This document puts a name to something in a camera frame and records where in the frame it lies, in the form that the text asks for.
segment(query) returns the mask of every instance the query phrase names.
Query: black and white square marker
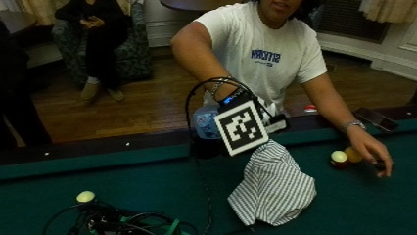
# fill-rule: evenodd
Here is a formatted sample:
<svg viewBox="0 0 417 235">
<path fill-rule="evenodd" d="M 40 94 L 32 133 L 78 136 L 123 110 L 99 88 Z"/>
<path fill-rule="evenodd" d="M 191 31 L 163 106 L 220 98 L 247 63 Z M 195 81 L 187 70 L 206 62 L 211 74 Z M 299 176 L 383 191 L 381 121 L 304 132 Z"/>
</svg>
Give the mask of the black and white square marker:
<svg viewBox="0 0 417 235">
<path fill-rule="evenodd" d="M 215 121 L 231 156 L 268 142 L 268 133 L 254 101 L 218 115 Z"/>
</svg>

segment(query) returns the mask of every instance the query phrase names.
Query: woman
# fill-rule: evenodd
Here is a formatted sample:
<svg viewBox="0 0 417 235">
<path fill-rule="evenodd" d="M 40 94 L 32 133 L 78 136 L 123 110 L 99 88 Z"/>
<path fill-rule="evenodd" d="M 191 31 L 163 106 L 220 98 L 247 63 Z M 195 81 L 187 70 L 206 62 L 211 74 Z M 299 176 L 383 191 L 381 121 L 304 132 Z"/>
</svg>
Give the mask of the woman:
<svg viewBox="0 0 417 235">
<path fill-rule="evenodd" d="M 255 0 L 222 7 L 200 16 L 172 38 L 175 57 L 199 81 L 234 76 L 270 106 L 283 112 L 288 85 L 302 83 L 320 114 L 347 134 L 364 158 L 387 169 L 392 159 L 385 145 L 363 129 L 328 77 L 327 64 L 315 31 L 304 19 L 316 0 Z M 234 96 L 228 84 L 206 86 L 206 102 Z"/>
<path fill-rule="evenodd" d="M 115 49 L 128 38 L 130 17 L 116 0 L 71 0 L 55 13 L 58 19 L 80 24 L 88 30 L 88 81 L 82 98 L 91 100 L 102 85 L 116 101 L 124 100 L 115 69 Z"/>
</svg>

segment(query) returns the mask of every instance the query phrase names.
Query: floral upholstered chair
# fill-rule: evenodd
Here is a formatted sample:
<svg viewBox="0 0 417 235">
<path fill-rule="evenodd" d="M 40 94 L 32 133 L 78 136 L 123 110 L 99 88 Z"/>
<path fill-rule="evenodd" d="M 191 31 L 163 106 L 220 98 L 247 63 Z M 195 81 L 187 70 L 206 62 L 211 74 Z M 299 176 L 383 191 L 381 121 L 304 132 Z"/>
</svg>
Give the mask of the floral upholstered chair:
<svg viewBox="0 0 417 235">
<path fill-rule="evenodd" d="M 123 83 L 150 78 L 152 70 L 144 5 L 140 2 L 132 4 L 131 17 L 134 23 L 128 39 L 115 50 Z M 87 32 L 79 23 L 56 20 L 52 37 L 75 82 L 83 87 L 88 80 Z"/>
</svg>

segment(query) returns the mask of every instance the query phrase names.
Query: white t-shirt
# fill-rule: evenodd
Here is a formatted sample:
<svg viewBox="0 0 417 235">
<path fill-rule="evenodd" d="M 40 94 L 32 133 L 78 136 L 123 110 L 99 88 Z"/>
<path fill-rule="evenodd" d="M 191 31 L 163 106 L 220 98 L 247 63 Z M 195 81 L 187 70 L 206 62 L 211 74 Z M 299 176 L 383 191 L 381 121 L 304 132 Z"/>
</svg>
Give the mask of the white t-shirt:
<svg viewBox="0 0 417 235">
<path fill-rule="evenodd" d="M 228 5 L 196 21 L 208 29 L 214 53 L 232 76 L 280 112 L 294 80 L 307 82 L 328 69 L 316 32 L 296 19 L 270 28 L 258 7 L 258 2 Z M 206 103 L 212 103 L 210 94 Z"/>
</svg>

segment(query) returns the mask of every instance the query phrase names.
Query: dark hair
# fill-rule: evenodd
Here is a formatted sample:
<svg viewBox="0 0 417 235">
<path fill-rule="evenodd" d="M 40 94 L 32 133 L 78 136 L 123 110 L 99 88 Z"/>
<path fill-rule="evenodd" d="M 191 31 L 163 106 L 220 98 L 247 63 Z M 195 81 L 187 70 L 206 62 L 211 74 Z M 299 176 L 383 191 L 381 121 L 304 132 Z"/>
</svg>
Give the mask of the dark hair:
<svg viewBox="0 0 417 235">
<path fill-rule="evenodd" d="M 298 18 L 304 21 L 310 18 L 310 14 L 312 13 L 315 8 L 319 8 L 323 4 L 326 4 L 324 0 L 303 0 L 300 8 L 298 11 L 290 16 L 288 19 Z"/>
</svg>

